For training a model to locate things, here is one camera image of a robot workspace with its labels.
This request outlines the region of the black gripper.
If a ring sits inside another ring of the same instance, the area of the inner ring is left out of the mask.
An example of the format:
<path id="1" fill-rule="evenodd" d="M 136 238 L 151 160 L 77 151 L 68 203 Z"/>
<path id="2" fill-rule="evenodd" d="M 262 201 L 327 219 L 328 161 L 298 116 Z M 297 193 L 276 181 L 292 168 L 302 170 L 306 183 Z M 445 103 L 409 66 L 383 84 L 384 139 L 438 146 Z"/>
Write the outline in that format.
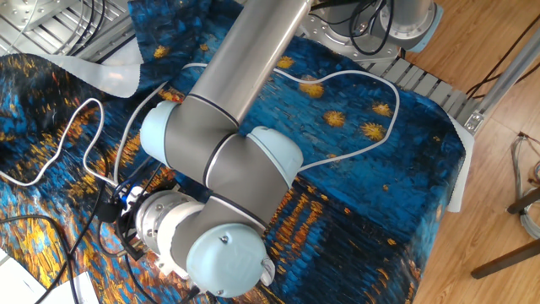
<path id="1" fill-rule="evenodd" d="M 134 227 L 133 212 L 126 211 L 124 205 L 116 200 L 110 200 L 106 203 L 100 203 L 97 209 L 99 222 L 113 224 L 114 232 L 119 237 L 123 250 L 123 255 L 129 255 L 134 260 L 139 260 L 144 255 L 143 241 L 137 239 L 131 243 L 132 237 L 130 230 Z"/>

